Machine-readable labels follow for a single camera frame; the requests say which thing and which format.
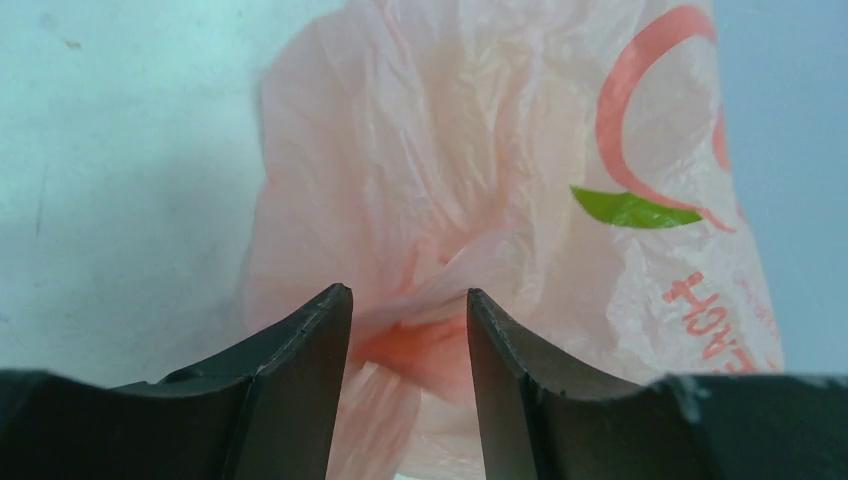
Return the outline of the pink plastic bag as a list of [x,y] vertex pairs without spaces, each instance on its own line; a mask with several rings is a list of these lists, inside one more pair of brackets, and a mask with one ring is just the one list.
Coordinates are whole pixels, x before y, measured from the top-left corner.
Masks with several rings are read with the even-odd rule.
[[354,296],[327,475],[480,479],[466,295],[645,384],[784,355],[709,1],[350,1],[261,87],[254,331]]

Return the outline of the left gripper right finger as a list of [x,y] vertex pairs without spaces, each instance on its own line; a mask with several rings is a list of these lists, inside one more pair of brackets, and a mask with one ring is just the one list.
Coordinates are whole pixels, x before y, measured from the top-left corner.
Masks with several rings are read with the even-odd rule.
[[847,380],[672,374],[640,386],[467,295],[489,479],[843,479]]

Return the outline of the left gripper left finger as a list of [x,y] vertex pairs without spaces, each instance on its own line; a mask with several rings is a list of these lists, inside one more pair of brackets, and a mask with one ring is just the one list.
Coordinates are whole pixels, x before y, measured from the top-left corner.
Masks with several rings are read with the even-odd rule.
[[322,479],[353,296],[334,284],[285,319],[157,383],[103,388],[1,373],[5,479]]

